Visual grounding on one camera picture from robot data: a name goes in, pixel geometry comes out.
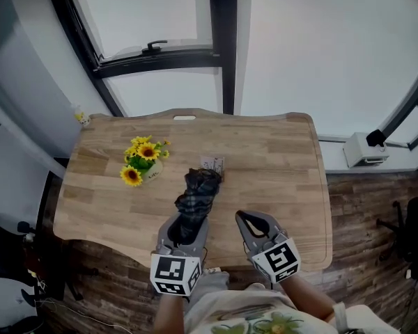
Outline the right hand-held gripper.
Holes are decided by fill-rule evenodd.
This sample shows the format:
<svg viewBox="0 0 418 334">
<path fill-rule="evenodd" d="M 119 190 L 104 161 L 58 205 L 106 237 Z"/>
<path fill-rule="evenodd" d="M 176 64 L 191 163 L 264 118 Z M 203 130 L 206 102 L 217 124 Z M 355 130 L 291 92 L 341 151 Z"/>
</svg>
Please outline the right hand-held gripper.
<svg viewBox="0 0 418 334">
<path fill-rule="evenodd" d="M 295 242 L 281 231 L 273 216 L 238 210 L 235 221 L 248 248 L 248 260 L 270 283 L 280 283 L 300 270 L 301 259 Z"/>
</svg>

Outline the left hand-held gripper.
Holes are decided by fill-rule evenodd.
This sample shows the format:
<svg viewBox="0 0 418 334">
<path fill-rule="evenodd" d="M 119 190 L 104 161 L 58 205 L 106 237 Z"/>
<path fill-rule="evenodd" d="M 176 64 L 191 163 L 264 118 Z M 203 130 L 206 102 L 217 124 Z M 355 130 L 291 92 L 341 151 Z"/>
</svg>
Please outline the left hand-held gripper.
<svg viewBox="0 0 418 334">
<path fill-rule="evenodd" d="M 205 217 L 194 240 L 194 247 L 180 249 L 180 214 L 160 227 L 156 249 L 150 257 L 150 281 L 159 294 L 190 296 L 203 273 L 208 217 Z"/>
</svg>

